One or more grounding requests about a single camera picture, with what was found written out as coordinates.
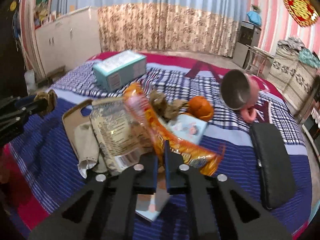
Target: barcode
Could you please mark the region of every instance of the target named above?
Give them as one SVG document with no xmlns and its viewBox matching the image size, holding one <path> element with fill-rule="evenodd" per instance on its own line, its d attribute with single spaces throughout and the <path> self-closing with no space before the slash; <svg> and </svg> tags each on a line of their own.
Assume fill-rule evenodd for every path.
<svg viewBox="0 0 320 240">
<path fill-rule="evenodd" d="M 108 84 L 111 89 L 116 89 L 121 87 L 121 79 L 119 73 L 114 73 L 108 76 Z"/>
<path fill-rule="evenodd" d="M 126 169 L 127 167 L 137 164 L 140 160 L 140 155 L 140 149 L 135 149 L 126 155 L 115 156 L 115 159 L 121 169 Z"/>
</svg>

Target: beige floral curtain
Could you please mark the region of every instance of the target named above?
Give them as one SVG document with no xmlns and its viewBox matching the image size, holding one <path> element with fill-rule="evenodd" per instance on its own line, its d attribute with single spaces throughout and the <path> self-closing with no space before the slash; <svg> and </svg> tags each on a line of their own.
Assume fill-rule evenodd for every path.
<svg viewBox="0 0 320 240">
<path fill-rule="evenodd" d="M 231 57 L 239 22 L 211 12 L 166 3 L 99 8 L 103 51 L 191 50 Z"/>
</svg>

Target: pink mug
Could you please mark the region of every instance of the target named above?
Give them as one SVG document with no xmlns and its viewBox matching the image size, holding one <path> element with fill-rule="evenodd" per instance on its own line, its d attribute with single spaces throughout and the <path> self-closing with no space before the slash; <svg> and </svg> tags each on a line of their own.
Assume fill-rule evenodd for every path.
<svg viewBox="0 0 320 240">
<path fill-rule="evenodd" d="M 240 110 L 245 122 L 252 123 L 257 117 L 253 106 L 258 101 L 259 85 L 247 73 L 233 69 L 227 72 L 220 85 L 224 103 L 232 110 Z"/>
</svg>

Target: mug handle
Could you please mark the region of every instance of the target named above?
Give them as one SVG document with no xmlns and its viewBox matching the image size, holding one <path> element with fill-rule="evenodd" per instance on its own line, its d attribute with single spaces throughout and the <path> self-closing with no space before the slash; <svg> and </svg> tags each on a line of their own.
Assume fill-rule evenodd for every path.
<svg viewBox="0 0 320 240">
<path fill-rule="evenodd" d="M 240 114 L 247 123 L 252 123 L 257 118 L 257 110 L 255 108 L 242 108 Z"/>
</svg>

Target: orange plastic wrapper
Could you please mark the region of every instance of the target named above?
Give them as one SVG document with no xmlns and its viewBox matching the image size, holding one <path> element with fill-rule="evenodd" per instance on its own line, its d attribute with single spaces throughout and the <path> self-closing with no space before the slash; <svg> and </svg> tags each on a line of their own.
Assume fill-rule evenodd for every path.
<svg viewBox="0 0 320 240">
<path fill-rule="evenodd" d="M 169 140 L 171 150 L 181 154 L 186 164 L 200 169 L 204 175 L 211 176 L 223 159 L 225 145 L 221 153 L 209 151 L 206 148 L 183 140 L 169 132 L 158 120 L 156 112 L 143 92 L 139 83 L 131 84 L 124 91 L 124 104 L 132 116 L 148 131 L 159 160 L 162 161 L 164 141 Z"/>
</svg>

